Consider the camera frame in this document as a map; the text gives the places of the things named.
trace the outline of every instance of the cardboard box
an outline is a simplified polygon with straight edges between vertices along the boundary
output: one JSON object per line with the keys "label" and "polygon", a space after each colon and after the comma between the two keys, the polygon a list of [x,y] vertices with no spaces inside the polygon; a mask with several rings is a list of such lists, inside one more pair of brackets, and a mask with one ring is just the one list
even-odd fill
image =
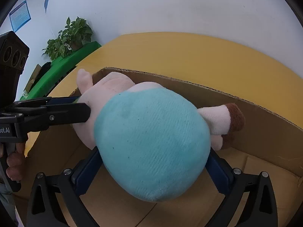
{"label": "cardboard box", "polygon": [[[218,154],[231,167],[238,167],[245,173],[269,173],[278,207],[278,224],[280,227],[286,226],[303,201],[301,128],[249,101],[209,87],[156,74],[104,68],[93,75],[94,83],[112,71],[126,74],[135,83],[158,82],[179,93],[197,108],[236,103],[246,117],[246,126],[236,134],[233,148],[221,150]],[[75,90],[72,95],[78,96],[80,93]],[[46,175],[60,174],[65,168],[72,168],[79,160],[86,158],[89,152],[70,125],[54,126],[40,132],[28,153],[26,180],[22,181],[18,198],[28,199],[38,172],[43,171]],[[247,195],[244,195],[229,226],[236,225],[246,198]],[[60,195],[58,199],[69,226],[76,226]],[[204,170],[193,186],[177,199],[157,204],[143,202],[125,192],[102,166],[81,200],[100,226],[202,227],[220,205],[223,195],[217,192]],[[25,208],[19,206],[17,210],[22,218],[21,212]]]}
{"label": "cardboard box", "polygon": [[40,70],[41,70],[41,66],[39,64],[37,64],[37,66],[35,67],[33,73],[31,74],[31,77],[29,78],[25,88],[24,88],[24,91],[26,91],[27,93],[29,93],[33,83],[35,82]]}

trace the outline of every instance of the screw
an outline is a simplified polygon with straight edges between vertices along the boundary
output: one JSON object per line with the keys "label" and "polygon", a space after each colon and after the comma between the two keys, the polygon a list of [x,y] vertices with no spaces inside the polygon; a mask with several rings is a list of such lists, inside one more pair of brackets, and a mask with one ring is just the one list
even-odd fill
{"label": "screw", "polygon": [[43,177],[43,173],[38,173],[37,174],[37,178],[42,178]]}
{"label": "screw", "polygon": [[64,175],[69,175],[72,173],[72,169],[65,169],[63,173]]}
{"label": "screw", "polygon": [[263,177],[268,177],[268,173],[267,172],[262,172],[262,176]]}
{"label": "screw", "polygon": [[239,175],[239,174],[241,174],[241,170],[239,169],[239,168],[235,168],[234,169],[234,174],[237,174],[237,175]]}

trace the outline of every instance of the finger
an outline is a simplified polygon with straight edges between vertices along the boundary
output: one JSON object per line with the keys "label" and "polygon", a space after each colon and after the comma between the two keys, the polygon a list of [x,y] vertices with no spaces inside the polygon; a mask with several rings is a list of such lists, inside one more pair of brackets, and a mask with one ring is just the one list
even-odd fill
{"label": "finger", "polygon": [[16,143],[16,150],[19,154],[24,154],[25,151],[25,142]]}
{"label": "finger", "polygon": [[9,167],[14,167],[14,166],[20,166],[23,164],[25,160],[24,154],[19,154],[19,153],[12,153],[7,157],[7,165]]}
{"label": "finger", "polygon": [[3,144],[0,142],[0,158],[3,156]]}
{"label": "finger", "polygon": [[13,181],[20,181],[23,178],[24,167],[14,166],[6,169],[7,176]]}

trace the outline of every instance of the potted plant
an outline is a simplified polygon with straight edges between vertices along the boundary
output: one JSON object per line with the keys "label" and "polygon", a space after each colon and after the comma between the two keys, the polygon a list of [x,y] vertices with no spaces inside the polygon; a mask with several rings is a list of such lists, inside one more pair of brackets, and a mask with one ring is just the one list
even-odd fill
{"label": "potted plant", "polygon": [[59,31],[57,39],[48,40],[48,46],[44,54],[48,54],[51,60],[61,56],[62,58],[71,55],[73,51],[77,51],[83,47],[82,41],[91,41],[92,30],[86,23],[85,19],[77,17],[75,21],[66,21],[65,30]]}
{"label": "potted plant", "polygon": [[64,31],[60,31],[59,33],[62,33],[62,40],[67,42],[73,51],[82,48],[83,40],[91,41],[93,32],[85,19],[77,17],[75,21],[71,22],[70,18],[68,18],[65,28]]}

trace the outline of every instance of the pink plush leg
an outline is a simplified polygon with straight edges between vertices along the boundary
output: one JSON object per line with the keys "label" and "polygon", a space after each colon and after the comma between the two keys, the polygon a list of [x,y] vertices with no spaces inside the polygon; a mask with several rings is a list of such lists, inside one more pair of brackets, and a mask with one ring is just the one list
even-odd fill
{"label": "pink plush leg", "polygon": [[89,72],[86,72],[84,69],[80,69],[77,74],[77,86],[81,94],[92,87],[93,79],[91,74]]}
{"label": "pink plush leg", "polygon": [[225,105],[198,109],[199,114],[209,125],[211,135],[227,134],[231,124],[229,110]]}
{"label": "pink plush leg", "polygon": [[213,150],[218,151],[222,148],[223,138],[221,135],[211,135],[210,141],[211,141],[211,147]]}
{"label": "pink plush leg", "polygon": [[245,125],[245,117],[241,110],[234,103],[227,103],[225,106],[228,108],[231,118],[230,128],[228,132],[242,130]]}

